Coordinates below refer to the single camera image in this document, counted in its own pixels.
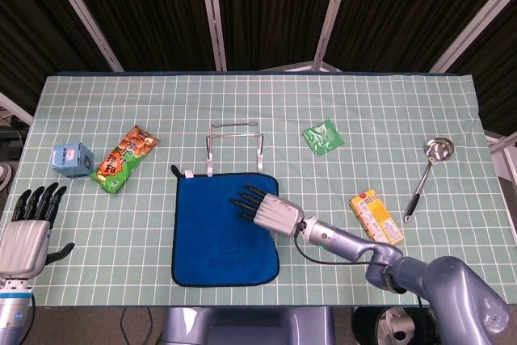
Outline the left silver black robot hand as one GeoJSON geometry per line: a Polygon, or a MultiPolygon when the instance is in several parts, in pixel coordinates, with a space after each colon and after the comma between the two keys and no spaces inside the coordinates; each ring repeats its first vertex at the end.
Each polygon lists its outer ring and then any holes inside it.
{"type": "Polygon", "coordinates": [[[18,198],[11,221],[1,236],[1,278],[30,280],[51,263],[67,257],[75,247],[69,242],[56,252],[48,251],[54,222],[67,187],[57,182],[27,189],[18,198]]]}

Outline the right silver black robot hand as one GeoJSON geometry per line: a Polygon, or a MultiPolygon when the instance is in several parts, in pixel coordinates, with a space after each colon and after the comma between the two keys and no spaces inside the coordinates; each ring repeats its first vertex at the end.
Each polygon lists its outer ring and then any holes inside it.
{"type": "Polygon", "coordinates": [[[305,215],[300,206],[249,184],[229,201],[240,209],[240,217],[271,233],[294,238],[305,215]]]}

